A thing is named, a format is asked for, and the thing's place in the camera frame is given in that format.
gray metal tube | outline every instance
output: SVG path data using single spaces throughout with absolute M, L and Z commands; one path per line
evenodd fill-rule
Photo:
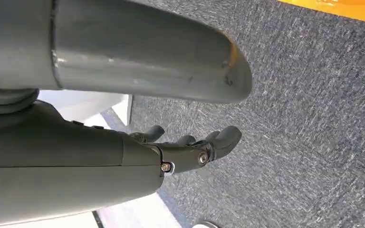
M 221 32 L 123 0 L 61 0 L 55 16 L 64 88 L 235 102 L 248 96 L 245 57 Z

bolt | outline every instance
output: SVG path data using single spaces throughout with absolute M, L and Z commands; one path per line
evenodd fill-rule
M 206 164 L 206 162 L 208 162 L 208 154 L 206 152 L 199 153 L 198 162 L 201 165 Z
M 161 166 L 161 169 L 163 172 L 169 172 L 171 170 L 171 164 L 170 163 L 163 163 Z

floor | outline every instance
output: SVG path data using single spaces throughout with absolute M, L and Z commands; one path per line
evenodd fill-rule
M 275 0 L 151 0 L 220 28 L 253 70 L 238 104 L 135 96 L 131 126 L 176 140 L 228 125 L 226 158 L 167 178 L 159 194 L 183 227 L 365 227 L 365 22 Z

robotic hand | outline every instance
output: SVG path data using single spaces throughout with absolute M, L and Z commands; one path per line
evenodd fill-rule
M 66 216 L 154 193 L 164 176 L 198 169 L 226 156 L 236 127 L 196 141 L 154 143 L 160 126 L 126 134 L 64 120 L 35 101 L 0 115 L 0 225 Z

prosthetic arm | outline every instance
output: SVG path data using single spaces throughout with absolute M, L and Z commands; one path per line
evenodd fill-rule
M 205 140 L 65 121 L 39 89 L 235 102 L 248 63 L 222 33 L 121 0 L 0 0 L 0 225 L 91 211 L 155 192 L 164 176 L 227 155 L 236 127 Z

